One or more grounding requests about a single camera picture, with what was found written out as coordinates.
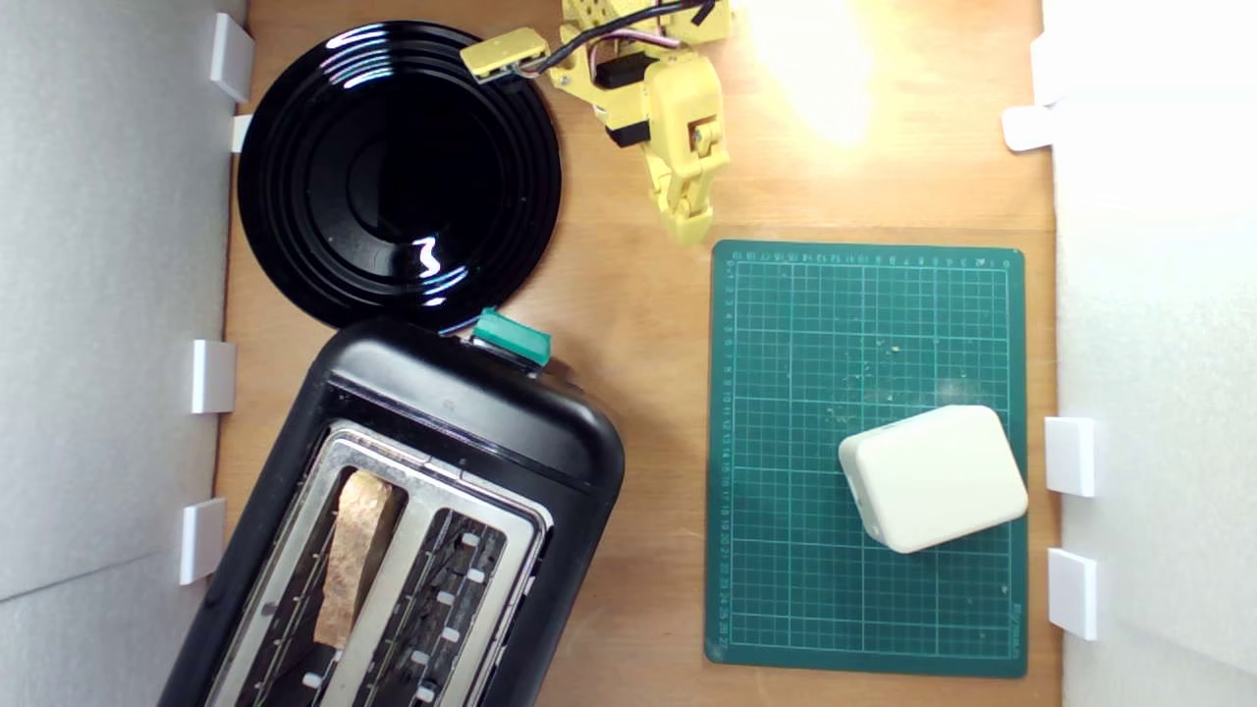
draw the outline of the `green cutting mat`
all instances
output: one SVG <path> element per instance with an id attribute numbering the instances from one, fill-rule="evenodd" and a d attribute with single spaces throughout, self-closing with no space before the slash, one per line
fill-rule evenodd
<path id="1" fill-rule="evenodd" d="M 837 463 L 851 434 L 982 404 L 1024 477 L 1024 330 L 1016 250 L 716 244 L 711 660 L 1026 673 L 1026 520 L 899 555 L 867 537 Z"/>

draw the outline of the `cable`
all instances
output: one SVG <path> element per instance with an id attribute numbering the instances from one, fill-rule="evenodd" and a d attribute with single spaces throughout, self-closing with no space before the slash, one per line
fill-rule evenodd
<path id="1" fill-rule="evenodd" d="M 615 31 L 610 31 L 590 43 L 590 78 L 593 78 L 598 70 L 598 45 L 611 39 L 616 40 L 616 50 L 612 52 L 615 55 L 620 54 L 618 40 L 621 39 L 640 42 L 642 44 L 654 44 L 655 47 L 662 47 L 665 49 L 676 49 L 681 45 L 680 39 L 664 36 L 661 34 L 651 34 L 649 31 L 639 31 L 636 29 L 617 29 Z"/>
<path id="2" fill-rule="evenodd" d="M 583 44 L 598 39 L 606 34 L 616 31 L 618 29 L 625 29 L 630 25 L 635 25 L 642 20 L 649 20 L 651 18 L 660 18 L 664 15 L 672 15 L 676 13 L 684 13 L 685 10 L 693 10 L 695 8 L 705 8 L 714 5 L 714 0 L 676 0 L 674 3 L 662 3 L 659 5 L 651 5 L 637 10 L 636 13 L 630 13 L 622 18 L 616 18 L 606 24 L 590 28 L 581 34 L 572 38 L 572 42 L 559 47 L 553 54 L 543 59 L 538 59 L 530 64 L 520 64 L 517 73 L 527 77 L 528 74 L 539 74 L 549 68 L 558 65 L 559 62 L 567 59 L 572 52 L 576 52 Z"/>

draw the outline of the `white box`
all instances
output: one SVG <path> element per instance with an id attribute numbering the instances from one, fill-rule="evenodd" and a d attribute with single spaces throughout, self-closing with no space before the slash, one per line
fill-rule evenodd
<path id="1" fill-rule="evenodd" d="M 948 405 L 848 437 L 838 460 L 865 530 L 896 552 L 1026 513 L 1026 484 L 989 408 Z"/>

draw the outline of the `white wall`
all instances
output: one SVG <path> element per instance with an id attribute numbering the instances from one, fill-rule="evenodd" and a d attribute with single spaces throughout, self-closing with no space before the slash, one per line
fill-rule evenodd
<path id="1" fill-rule="evenodd" d="M 1046 0 L 1060 408 L 1097 420 L 1068 707 L 1257 704 L 1257 44 L 1244 3 Z"/>
<path id="2" fill-rule="evenodd" d="M 204 587 L 182 506 L 217 420 L 230 116 L 214 13 L 244 0 L 0 0 L 0 704 L 155 701 Z"/>

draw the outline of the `white foam block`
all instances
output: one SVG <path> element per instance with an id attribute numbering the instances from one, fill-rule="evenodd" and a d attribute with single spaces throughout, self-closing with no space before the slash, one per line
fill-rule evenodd
<path id="1" fill-rule="evenodd" d="M 239 155 L 244 150 L 244 136 L 249 132 L 249 125 L 253 123 L 253 113 L 244 116 L 236 116 L 231 120 L 231 153 Z"/>
<path id="2" fill-rule="evenodd" d="M 1047 488 L 1058 493 L 1096 494 L 1095 420 L 1047 418 L 1043 420 Z"/>
<path id="3" fill-rule="evenodd" d="M 1068 89 L 1071 65 L 1066 43 L 1045 31 L 1029 43 L 1029 67 L 1035 84 L 1035 104 L 1051 106 Z"/>
<path id="4" fill-rule="evenodd" d="M 235 343 L 199 338 L 192 345 L 192 413 L 235 409 Z"/>
<path id="5" fill-rule="evenodd" d="M 253 38 L 231 15 L 219 13 L 214 24 L 214 53 L 210 57 L 210 81 L 236 103 L 249 102 L 253 79 Z"/>
<path id="6" fill-rule="evenodd" d="M 1056 140 L 1052 111 L 1043 106 L 1013 106 L 1002 116 L 1004 143 L 1013 152 L 1047 147 Z"/>
<path id="7" fill-rule="evenodd" d="M 226 517 L 228 503 L 222 498 L 211 498 L 184 508 L 178 584 L 192 584 L 219 566 L 219 560 L 222 559 Z"/>
<path id="8" fill-rule="evenodd" d="M 991 408 L 948 405 L 842 440 L 838 460 L 874 540 L 916 552 L 1026 513 L 1028 497 Z"/>
<path id="9" fill-rule="evenodd" d="M 1073 635 L 1096 639 L 1096 561 L 1047 551 L 1047 619 Z"/>

